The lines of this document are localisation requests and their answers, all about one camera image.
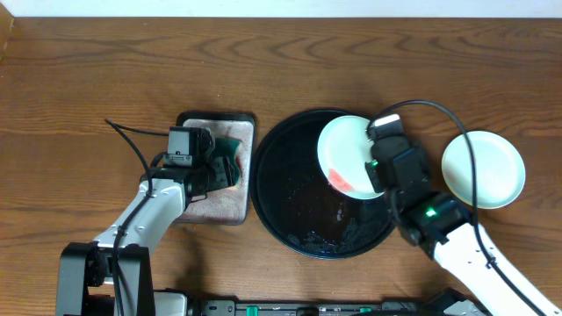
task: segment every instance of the green sponge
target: green sponge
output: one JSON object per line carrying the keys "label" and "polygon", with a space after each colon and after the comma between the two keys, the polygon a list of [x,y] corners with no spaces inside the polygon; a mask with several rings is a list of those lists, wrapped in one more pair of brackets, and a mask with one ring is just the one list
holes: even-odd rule
{"label": "green sponge", "polygon": [[237,184],[240,180],[240,168],[236,163],[236,154],[241,142],[239,140],[216,138],[214,140],[214,150],[211,152],[212,158],[226,156],[233,167],[233,180]]}

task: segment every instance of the wood grain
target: wood grain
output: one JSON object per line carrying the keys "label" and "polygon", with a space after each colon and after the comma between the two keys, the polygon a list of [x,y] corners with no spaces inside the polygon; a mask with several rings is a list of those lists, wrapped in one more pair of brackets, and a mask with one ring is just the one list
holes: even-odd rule
{"label": "wood grain", "polygon": [[0,61],[3,59],[4,50],[8,46],[8,38],[10,37],[13,23],[14,17],[0,4]]}
{"label": "wood grain", "polygon": [[[103,118],[165,131],[182,111],[250,111],[259,142],[298,111],[373,115],[421,97],[519,149],[522,195],[482,220],[512,263],[562,305],[562,21],[20,18],[7,56],[2,314],[53,314],[63,248],[91,240],[133,198],[141,165]],[[438,174],[454,125],[430,109],[402,113]],[[147,156],[166,147],[162,138],[133,139]],[[241,226],[172,226],[152,269],[155,287],[200,298],[377,301],[427,298],[447,286],[468,293],[396,232],[365,255],[321,261],[277,242],[252,208]]]}

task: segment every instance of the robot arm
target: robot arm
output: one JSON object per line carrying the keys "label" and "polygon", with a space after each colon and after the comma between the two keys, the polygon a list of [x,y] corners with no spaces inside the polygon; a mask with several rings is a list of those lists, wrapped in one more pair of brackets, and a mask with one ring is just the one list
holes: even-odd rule
{"label": "robot arm", "polygon": [[[494,258],[501,271],[545,315],[556,316],[560,310],[546,298],[527,278],[516,269],[479,226],[486,251]],[[434,259],[444,269],[468,287],[492,315],[536,315],[500,278],[487,266],[480,253],[474,235],[474,226],[463,224],[447,234],[445,244],[437,243]]]}
{"label": "robot arm", "polygon": [[[125,231],[125,236],[120,242],[122,248],[136,244],[147,247],[152,255],[168,229],[169,225],[184,213],[188,201],[185,196],[184,184],[177,183],[171,179],[153,179],[152,198],[143,206],[140,212],[133,218]],[[100,248],[113,248],[117,227],[121,225],[127,216],[133,211],[146,195],[148,181],[139,185],[139,193],[133,202],[125,209],[119,218],[105,232],[94,238]]]}
{"label": "robot arm", "polygon": [[463,282],[492,315],[537,315],[492,269],[482,251],[514,286],[544,315],[560,310],[519,272],[479,225],[484,249],[477,242],[472,217],[451,194],[430,188],[431,174],[423,149],[403,132],[393,114],[375,120],[367,133],[374,141],[373,162],[365,163],[375,191],[390,197],[393,220],[400,234],[422,248],[430,259]]}
{"label": "robot arm", "polygon": [[[113,284],[120,291],[123,313],[185,315],[188,298],[177,291],[154,291],[150,256],[169,225],[187,209],[191,198],[234,185],[234,169],[226,156],[212,157],[214,139],[205,129],[171,127],[164,164],[144,175],[139,191],[119,218],[90,243],[70,243],[61,254],[56,315],[117,314],[117,304],[91,296],[88,287]],[[119,266],[114,264],[118,227],[128,221],[119,241]],[[114,284],[119,273],[119,284]]]}

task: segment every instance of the round black tray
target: round black tray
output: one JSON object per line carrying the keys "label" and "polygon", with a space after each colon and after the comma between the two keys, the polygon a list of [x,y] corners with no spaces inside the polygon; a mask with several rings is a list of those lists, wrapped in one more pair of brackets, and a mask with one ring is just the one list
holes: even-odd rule
{"label": "round black tray", "polygon": [[250,195],[262,223],[279,241],[304,255],[336,259],[361,255],[394,226],[382,197],[357,200],[332,188],[316,146],[324,126],[353,113],[312,110],[269,132],[254,157]]}

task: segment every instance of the white dish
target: white dish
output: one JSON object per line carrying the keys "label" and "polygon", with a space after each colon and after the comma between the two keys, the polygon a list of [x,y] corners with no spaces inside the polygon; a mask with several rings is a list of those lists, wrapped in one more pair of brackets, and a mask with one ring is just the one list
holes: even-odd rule
{"label": "white dish", "polygon": [[367,118],[346,115],[330,121],[318,139],[318,162],[328,182],[351,198],[372,199],[375,192],[367,176],[365,163],[372,161],[372,141],[365,129]]}
{"label": "white dish", "polygon": [[[476,158],[478,207],[495,209],[513,202],[525,185],[525,165],[517,149],[500,135],[469,132]],[[463,135],[445,149],[441,161],[443,177],[459,199],[472,205],[472,171]]]}

